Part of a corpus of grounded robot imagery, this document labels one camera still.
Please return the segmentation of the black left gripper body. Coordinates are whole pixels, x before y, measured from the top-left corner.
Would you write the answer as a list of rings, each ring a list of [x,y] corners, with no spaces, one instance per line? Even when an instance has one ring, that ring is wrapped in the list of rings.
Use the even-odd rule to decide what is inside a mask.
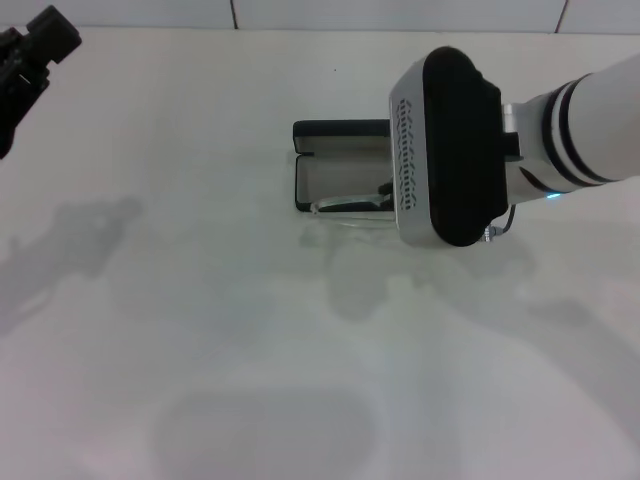
[[[48,75],[29,34],[14,27],[0,32],[0,159],[8,155],[18,125],[49,86]]]

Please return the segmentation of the clear white glasses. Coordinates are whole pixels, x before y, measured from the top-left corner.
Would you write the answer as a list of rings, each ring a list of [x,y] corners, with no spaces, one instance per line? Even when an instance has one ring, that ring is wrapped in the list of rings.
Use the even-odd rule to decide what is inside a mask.
[[[332,220],[344,227],[362,229],[393,229],[395,210],[382,210],[380,205],[390,195],[351,195],[320,199],[312,202],[310,213],[323,220]]]

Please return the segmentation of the black glasses case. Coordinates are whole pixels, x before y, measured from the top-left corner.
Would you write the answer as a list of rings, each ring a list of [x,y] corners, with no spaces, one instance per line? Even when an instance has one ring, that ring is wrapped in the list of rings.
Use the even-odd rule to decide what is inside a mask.
[[[374,120],[303,120],[292,127],[296,154],[294,204],[310,213],[324,198],[378,194],[393,180],[390,123]]]

